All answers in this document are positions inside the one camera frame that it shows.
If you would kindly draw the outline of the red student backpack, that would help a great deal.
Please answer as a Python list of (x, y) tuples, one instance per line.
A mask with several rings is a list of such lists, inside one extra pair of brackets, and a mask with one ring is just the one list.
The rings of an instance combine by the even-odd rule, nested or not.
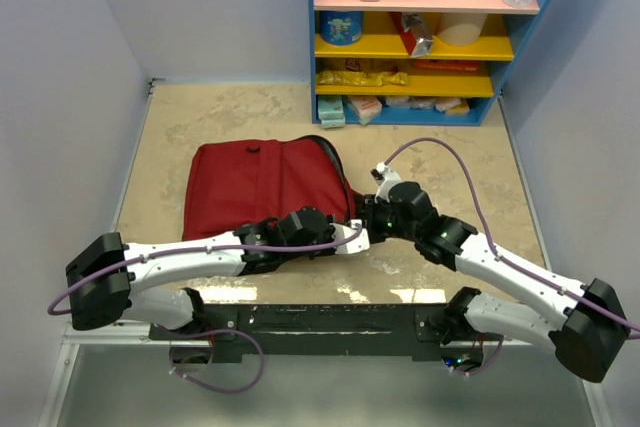
[(204, 239), (313, 207), (333, 223), (357, 218), (357, 197), (325, 138), (240, 140), (200, 146), (186, 187), (183, 240)]

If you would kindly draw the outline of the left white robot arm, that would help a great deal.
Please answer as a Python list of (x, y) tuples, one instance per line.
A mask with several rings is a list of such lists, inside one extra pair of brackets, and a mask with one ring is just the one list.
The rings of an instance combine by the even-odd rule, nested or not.
[(72, 326), (78, 331), (118, 320), (158, 323), (185, 339), (207, 327), (194, 290), (164, 293), (165, 284), (199, 277), (271, 273), (300, 257), (332, 255), (336, 227), (313, 207), (283, 219), (243, 225), (214, 237), (173, 244), (126, 245), (117, 232), (97, 237), (66, 267)]

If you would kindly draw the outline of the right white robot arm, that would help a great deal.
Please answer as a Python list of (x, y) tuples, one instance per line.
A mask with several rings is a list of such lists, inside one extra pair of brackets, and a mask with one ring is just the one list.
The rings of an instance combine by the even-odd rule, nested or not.
[(492, 334), (551, 350), (563, 367), (600, 383), (630, 337), (615, 290), (553, 274), (504, 251), (472, 225), (443, 215), (415, 182), (397, 182), (358, 208), (369, 238), (411, 242), (427, 261), (475, 277), (509, 295), (497, 299), (464, 287), (426, 320), (442, 344)]

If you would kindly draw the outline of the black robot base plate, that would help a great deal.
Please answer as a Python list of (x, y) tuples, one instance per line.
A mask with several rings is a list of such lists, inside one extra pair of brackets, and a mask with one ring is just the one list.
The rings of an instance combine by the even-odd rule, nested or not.
[(444, 304), (207, 304), (197, 332), (232, 328), (267, 355), (389, 356), (437, 361), (444, 347), (470, 343), (462, 325), (437, 329)]

